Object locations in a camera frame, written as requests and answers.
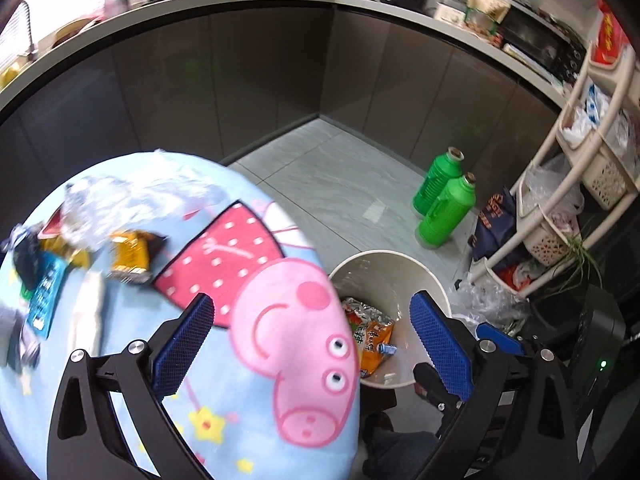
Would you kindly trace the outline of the yellow biscuit packet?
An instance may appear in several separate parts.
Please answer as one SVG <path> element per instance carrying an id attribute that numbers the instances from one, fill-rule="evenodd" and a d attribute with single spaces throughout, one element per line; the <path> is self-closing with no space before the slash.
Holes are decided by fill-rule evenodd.
<path id="1" fill-rule="evenodd" d="M 168 237 L 154 232 L 119 231 L 110 236 L 112 262 L 108 277 L 123 283 L 143 285 L 152 276 L 154 258 L 165 248 Z"/>

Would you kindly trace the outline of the clear plastic bag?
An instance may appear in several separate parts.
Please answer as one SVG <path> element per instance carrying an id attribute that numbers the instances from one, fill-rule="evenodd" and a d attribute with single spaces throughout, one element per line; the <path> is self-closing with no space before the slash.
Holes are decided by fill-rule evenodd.
<path id="1" fill-rule="evenodd" d="M 133 154 L 119 170 L 94 170 L 66 183 L 61 234 L 94 252 L 118 231 L 183 218 L 228 200 L 219 180 L 176 153 Z"/>

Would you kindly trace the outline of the brown orange chip bag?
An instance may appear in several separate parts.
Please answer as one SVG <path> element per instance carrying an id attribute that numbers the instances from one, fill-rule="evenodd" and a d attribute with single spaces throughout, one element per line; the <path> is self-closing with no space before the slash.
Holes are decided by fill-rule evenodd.
<path id="1" fill-rule="evenodd" d="M 358 349 L 360 377 L 367 378 L 397 352 L 390 342 L 396 322 L 354 297 L 343 298 L 342 307 Z"/>

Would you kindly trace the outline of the beige trash bin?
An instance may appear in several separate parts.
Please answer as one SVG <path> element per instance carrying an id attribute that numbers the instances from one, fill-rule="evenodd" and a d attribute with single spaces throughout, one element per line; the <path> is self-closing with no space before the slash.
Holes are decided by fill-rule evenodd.
<path id="1" fill-rule="evenodd" d="M 446 290 L 436 275 L 415 258 L 381 249 L 347 258 L 330 273 L 330 280 L 338 296 L 355 298 L 395 320 L 390 343 L 397 352 L 363 378 L 363 385 L 378 389 L 412 385 L 413 367 L 431 358 L 410 323 L 411 297 L 425 290 L 444 315 L 451 314 Z"/>

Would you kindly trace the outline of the person's jeans leg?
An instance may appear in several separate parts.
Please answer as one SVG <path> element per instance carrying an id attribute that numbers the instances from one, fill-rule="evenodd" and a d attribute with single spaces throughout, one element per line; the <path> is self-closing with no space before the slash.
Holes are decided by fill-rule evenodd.
<path id="1" fill-rule="evenodd" d="M 415 479 L 433 453 L 438 439 L 427 431 L 393 432 L 375 428 L 364 439 L 368 457 L 362 465 L 369 479 Z"/>

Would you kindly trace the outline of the light blue cartoon tablecloth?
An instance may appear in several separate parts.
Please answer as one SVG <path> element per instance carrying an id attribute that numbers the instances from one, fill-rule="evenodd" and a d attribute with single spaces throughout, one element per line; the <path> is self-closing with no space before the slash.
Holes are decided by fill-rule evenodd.
<path id="1" fill-rule="evenodd" d="M 215 324 L 164 401 L 196 458 L 217 479 L 347 478 L 358 448 L 357 352 L 326 271 L 257 186 L 178 155 L 219 180 L 228 203 L 133 228 L 168 241 L 149 284 L 106 282 L 101 352 L 150 338 L 206 292 Z"/>

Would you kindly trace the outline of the dark blue snack bag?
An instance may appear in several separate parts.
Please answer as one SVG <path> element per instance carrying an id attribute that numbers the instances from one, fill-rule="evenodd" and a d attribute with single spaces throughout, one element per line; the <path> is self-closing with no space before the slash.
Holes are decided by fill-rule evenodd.
<path id="1" fill-rule="evenodd" d="M 477 215 L 474 233 L 468 239 L 472 260 L 489 259 L 516 233 L 516 203 L 505 186 L 492 194 Z"/>

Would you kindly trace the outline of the teal snack wrapper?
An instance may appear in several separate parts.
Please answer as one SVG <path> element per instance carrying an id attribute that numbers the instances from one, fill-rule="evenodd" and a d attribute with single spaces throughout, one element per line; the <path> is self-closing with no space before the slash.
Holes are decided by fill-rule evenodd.
<path id="1" fill-rule="evenodd" d="M 58 304 L 58 296 L 65 280 L 67 263 L 62 257 L 52 252 L 44 252 L 42 261 L 42 279 L 29 301 L 27 323 L 38 337 L 47 339 Z"/>

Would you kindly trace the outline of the green plastic bottle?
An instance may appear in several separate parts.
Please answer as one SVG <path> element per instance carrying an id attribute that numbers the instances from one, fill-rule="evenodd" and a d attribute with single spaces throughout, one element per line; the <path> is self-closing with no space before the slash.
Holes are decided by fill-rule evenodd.
<path id="1" fill-rule="evenodd" d="M 413 197 L 412 206 L 417 214 L 424 217 L 446 184 L 462 176 L 462 151 L 454 146 L 447 148 L 444 154 L 438 155 L 428 168 L 424 180 Z"/>
<path id="2" fill-rule="evenodd" d="M 428 247 L 442 246 L 475 202 L 475 174 L 467 172 L 449 180 L 416 228 L 419 242 Z"/>

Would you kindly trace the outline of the beige storage rack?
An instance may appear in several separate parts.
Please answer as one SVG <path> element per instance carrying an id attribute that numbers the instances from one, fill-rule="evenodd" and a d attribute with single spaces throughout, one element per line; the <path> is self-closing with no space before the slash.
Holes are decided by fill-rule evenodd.
<path id="1" fill-rule="evenodd" d="M 540 165 L 551 149 L 555 145 L 559 145 L 570 164 L 570 171 L 554 189 L 548 200 L 544 200 L 542 204 L 535 206 L 532 211 L 526 212 L 526 214 L 521 211 L 518 213 L 516 216 L 518 219 L 516 233 L 495 252 L 495 255 L 490 258 L 481 258 L 471 264 L 469 268 L 470 282 L 479 285 L 493 282 L 513 295 L 521 298 L 530 296 L 567 269 L 577 266 L 578 256 L 597 245 L 600 239 L 605 234 L 608 234 L 608 231 L 611 231 L 623 213 L 639 196 L 639 177 L 627 169 L 623 159 L 615 154 L 611 144 L 605 139 L 606 133 L 613 127 L 614 119 L 620 110 L 626 110 L 634 116 L 639 115 L 638 56 L 634 52 L 634 48 L 627 44 L 620 50 L 617 60 L 608 65 L 596 62 L 593 59 L 592 50 L 593 47 L 587 49 L 587 58 L 582 63 L 582 68 L 574 88 L 570 92 L 570 96 L 567 98 L 548 136 L 546 136 L 533 159 L 527 165 L 528 169 L 533 169 Z M 575 110 L 578 109 L 582 98 L 587 95 L 586 85 L 589 81 L 596 84 L 611 97 L 610 106 L 597 129 L 587 132 L 582 142 L 570 143 L 563 138 L 562 129 L 573 121 Z M 587 237 L 578 240 L 578 247 L 574 249 L 572 241 L 564 236 L 551 221 L 551 211 L 567 196 L 573 185 L 582 183 L 585 177 L 592 175 L 590 167 L 598 156 L 603 157 L 607 162 L 615 166 L 616 171 L 623 179 L 624 192 L 618 200 L 614 200 L 611 206 L 603 208 L 608 215 L 596 224 L 596 227 Z M 543 226 L 548 226 L 554 235 L 562 240 L 562 243 L 567 248 L 567 253 L 554 263 L 548 264 L 546 272 L 536 280 L 533 280 L 532 284 L 520 290 L 515 290 L 498 277 L 494 267 L 506 258 L 516 246 L 522 244 L 529 235 L 532 235 L 536 229 Z"/>

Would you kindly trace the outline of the black microwave oven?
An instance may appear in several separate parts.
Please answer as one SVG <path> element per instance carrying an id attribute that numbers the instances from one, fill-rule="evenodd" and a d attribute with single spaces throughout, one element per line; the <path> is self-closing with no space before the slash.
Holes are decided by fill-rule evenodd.
<path id="1" fill-rule="evenodd" d="M 499 32 L 503 50 L 518 51 L 559 82 L 574 84 L 586 47 L 573 29 L 512 3 Z"/>

